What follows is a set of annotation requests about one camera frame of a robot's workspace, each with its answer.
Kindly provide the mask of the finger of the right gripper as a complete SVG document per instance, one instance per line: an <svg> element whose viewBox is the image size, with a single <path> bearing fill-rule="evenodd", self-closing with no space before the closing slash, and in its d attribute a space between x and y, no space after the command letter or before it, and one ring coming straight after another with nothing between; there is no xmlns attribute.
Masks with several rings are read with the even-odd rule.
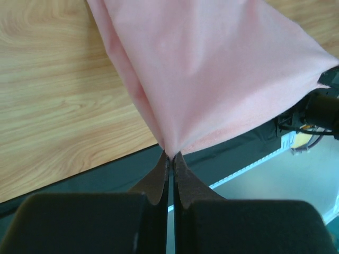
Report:
<svg viewBox="0 0 339 254"><path fill-rule="evenodd" d="M339 88L339 66L333 67L323 72L318 83L331 88Z"/></svg>

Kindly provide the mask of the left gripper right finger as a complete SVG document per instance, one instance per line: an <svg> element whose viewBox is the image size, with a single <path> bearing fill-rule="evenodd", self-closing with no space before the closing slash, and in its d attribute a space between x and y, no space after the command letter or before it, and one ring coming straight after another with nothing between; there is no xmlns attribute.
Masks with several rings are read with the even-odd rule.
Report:
<svg viewBox="0 0 339 254"><path fill-rule="evenodd" d="M337 253L304 201L225 199L173 159L176 253Z"/></svg>

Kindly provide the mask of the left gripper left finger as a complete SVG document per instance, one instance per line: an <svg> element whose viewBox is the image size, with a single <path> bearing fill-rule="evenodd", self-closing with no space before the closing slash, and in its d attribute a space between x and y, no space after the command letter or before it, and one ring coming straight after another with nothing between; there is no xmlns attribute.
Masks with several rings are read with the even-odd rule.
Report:
<svg viewBox="0 0 339 254"><path fill-rule="evenodd" d="M1 253L165 253L170 162L125 193L41 193L19 207Z"/></svg>

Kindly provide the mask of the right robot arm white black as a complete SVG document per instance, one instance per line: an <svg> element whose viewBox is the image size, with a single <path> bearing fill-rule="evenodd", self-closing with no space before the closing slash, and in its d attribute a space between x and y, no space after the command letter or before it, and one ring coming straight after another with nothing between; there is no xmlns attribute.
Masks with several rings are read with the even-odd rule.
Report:
<svg viewBox="0 0 339 254"><path fill-rule="evenodd" d="M338 140L338 66L321 74L319 83L329 87L307 94L296 105L275 118L277 135L297 133L333 136Z"/></svg>

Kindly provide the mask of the pink t shirt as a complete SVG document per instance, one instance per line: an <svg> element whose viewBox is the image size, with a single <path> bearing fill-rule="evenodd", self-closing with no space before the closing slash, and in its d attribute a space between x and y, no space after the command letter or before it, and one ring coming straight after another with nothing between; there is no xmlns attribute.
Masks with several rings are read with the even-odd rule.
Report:
<svg viewBox="0 0 339 254"><path fill-rule="evenodd" d="M338 65L265 1L89 1L106 52L169 157L230 140Z"/></svg>

